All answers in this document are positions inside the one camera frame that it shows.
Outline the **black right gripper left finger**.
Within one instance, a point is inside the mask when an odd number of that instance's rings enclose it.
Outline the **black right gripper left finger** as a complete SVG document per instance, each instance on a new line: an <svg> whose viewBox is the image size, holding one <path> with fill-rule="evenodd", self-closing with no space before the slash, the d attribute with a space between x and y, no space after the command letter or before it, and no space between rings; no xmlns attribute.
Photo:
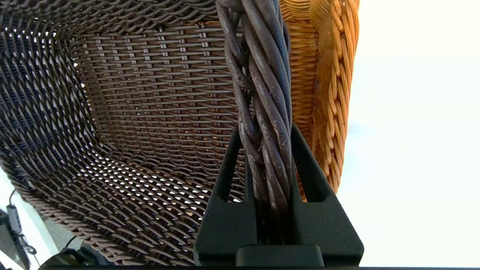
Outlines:
<svg viewBox="0 0 480 270"><path fill-rule="evenodd" d="M238 249L257 244L257 214L249 167L245 171L245 201L228 201L241 148L239 131L235 129L194 242L196 265L234 265Z"/></svg>

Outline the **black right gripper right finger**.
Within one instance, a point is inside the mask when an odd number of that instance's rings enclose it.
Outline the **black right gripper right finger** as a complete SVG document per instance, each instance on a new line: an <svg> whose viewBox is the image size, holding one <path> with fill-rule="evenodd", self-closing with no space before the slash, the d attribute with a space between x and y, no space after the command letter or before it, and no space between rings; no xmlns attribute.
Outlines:
<svg viewBox="0 0 480 270"><path fill-rule="evenodd" d="M358 266L365 247L295 124L292 155L298 173L292 183L295 243L319 246L326 266Z"/></svg>

